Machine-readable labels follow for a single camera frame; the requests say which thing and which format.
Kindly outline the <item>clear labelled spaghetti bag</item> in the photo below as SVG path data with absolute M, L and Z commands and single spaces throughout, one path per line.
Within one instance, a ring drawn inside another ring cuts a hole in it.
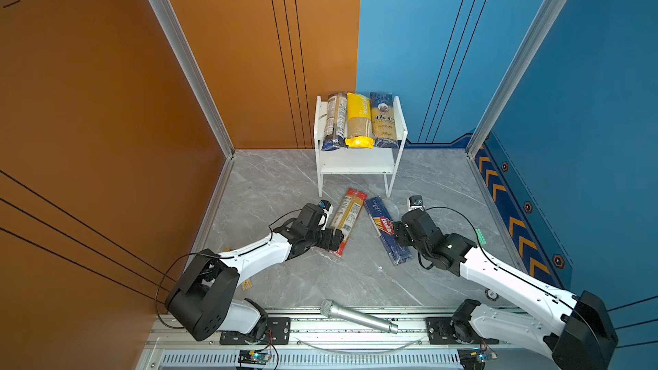
M 346 147 L 347 95 L 332 94 L 327 101 L 327 117 L 321 150 L 330 152 Z

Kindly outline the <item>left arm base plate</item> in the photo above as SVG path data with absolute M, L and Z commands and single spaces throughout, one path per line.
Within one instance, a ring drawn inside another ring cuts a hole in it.
M 287 345 L 291 335 L 290 317 L 269 317 L 267 323 L 260 323 L 255 330 L 248 334 L 240 332 L 221 332 L 219 343 L 221 345 L 256 345 L 266 344 Z

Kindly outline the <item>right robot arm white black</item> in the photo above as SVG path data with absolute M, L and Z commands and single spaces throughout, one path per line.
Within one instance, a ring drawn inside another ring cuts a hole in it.
M 457 341 L 507 342 L 550 358 L 561 369 L 608 368 L 619 338 L 599 296 L 545 284 L 464 236 L 442 233 L 421 208 L 404 214 L 393 228 L 396 242 L 414 248 L 432 267 L 480 284 L 522 310 L 509 313 L 467 299 L 451 318 Z

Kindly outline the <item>red-ended clear spaghetti bag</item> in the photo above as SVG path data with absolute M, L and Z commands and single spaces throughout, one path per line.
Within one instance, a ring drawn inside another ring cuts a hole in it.
M 368 195 L 360 190 L 349 188 L 347 194 L 341 200 L 338 210 L 332 218 L 330 227 L 334 230 L 340 230 L 343 234 L 343 239 L 339 243 L 339 247 L 333 253 L 337 256 L 342 256 L 344 248 L 349 240 L 351 231 L 356 223 L 359 213 L 361 212 L 365 200 Z

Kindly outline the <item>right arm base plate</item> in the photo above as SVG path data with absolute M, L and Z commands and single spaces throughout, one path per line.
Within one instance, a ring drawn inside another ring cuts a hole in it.
M 428 341 L 432 345 L 500 343 L 495 338 L 482 338 L 466 321 L 455 321 L 449 317 L 428 317 L 425 319 L 425 325 Z

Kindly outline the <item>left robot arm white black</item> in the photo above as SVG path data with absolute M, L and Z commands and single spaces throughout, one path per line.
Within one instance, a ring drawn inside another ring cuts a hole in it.
M 194 253 L 164 307 L 196 340 L 217 331 L 242 334 L 260 342 L 267 333 L 268 314 L 250 299 L 236 301 L 236 289 L 269 267 L 304 255 L 311 248 L 336 251 L 344 240 L 342 231 L 329 226 L 333 207 L 327 200 L 308 203 L 294 218 L 237 250 Z

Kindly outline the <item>yellow Pastatime spaghetti bag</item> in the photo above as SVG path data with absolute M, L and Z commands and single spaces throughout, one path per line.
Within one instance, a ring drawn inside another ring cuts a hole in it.
M 375 145 L 370 99 L 361 94 L 347 94 L 347 133 L 349 148 L 371 149 Z

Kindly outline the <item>blue Ankara spaghetti bag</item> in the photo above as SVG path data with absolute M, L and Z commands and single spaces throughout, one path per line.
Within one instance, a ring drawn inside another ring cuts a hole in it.
M 375 147 L 397 147 L 398 140 L 392 94 L 389 92 L 371 92 L 369 98 Z

